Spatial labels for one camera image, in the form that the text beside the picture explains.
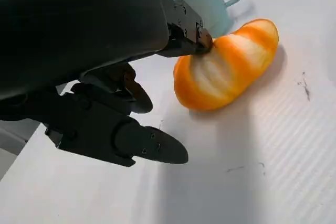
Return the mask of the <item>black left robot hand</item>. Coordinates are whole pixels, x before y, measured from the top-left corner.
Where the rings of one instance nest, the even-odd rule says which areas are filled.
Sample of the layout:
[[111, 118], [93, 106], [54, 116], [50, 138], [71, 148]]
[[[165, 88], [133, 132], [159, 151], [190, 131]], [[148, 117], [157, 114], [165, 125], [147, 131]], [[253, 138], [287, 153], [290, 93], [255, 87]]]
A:
[[1, 119], [32, 119], [63, 151], [130, 167], [185, 164], [181, 142], [131, 113], [153, 104], [130, 62], [213, 40], [184, 0], [1, 0]]

